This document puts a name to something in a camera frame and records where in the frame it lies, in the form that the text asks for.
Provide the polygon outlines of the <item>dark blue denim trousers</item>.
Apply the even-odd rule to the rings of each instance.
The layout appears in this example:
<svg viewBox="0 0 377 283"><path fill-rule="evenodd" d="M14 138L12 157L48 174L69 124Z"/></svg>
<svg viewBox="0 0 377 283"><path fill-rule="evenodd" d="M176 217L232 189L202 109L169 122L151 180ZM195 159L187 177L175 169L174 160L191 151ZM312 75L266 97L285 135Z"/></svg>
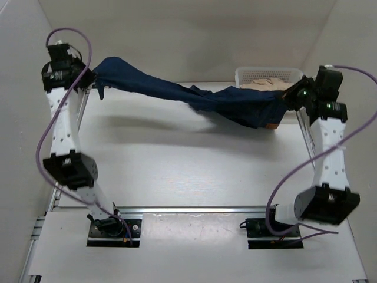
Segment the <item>dark blue denim trousers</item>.
<svg viewBox="0 0 377 283"><path fill-rule="evenodd" d="M227 87L212 92L150 76L119 57L108 57L94 68L100 99L104 88L144 94L162 100L181 101L195 111L217 113L239 125L275 129L288 111L282 91Z"/></svg>

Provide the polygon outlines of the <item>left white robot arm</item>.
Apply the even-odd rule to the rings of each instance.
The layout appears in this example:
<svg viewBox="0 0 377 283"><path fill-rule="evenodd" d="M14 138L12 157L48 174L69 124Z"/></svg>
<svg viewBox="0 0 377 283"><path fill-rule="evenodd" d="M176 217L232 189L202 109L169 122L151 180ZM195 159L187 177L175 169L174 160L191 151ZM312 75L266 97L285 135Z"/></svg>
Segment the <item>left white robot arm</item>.
<svg viewBox="0 0 377 283"><path fill-rule="evenodd" d="M109 236L120 236L125 226L115 203L97 183L95 160L81 150L79 127L87 95L95 79L81 54L61 41L47 47L50 62L42 69L42 82L50 105L52 145L44 169L89 210L91 223Z"/></svg>

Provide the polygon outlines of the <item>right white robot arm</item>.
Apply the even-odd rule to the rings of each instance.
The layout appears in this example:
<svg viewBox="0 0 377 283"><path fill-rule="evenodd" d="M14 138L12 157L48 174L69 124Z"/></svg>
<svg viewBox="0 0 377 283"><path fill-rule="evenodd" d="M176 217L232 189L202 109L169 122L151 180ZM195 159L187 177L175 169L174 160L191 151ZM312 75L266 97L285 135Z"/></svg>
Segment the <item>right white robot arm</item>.
<svg viewBox="0 0 377 283"><path fill-rule="evenodd" d="M337 101L343 81L340 71L319 67L315 78L302 77L283 96L289 109L301 108L309 118L314 152L314 177L310 188L289 205L276 205L264 228L273 236L286 225L316 222L340 225L360 203L360 195L350 190L345 170L345 148L340 145L348 120L347 107Z"/></svg>

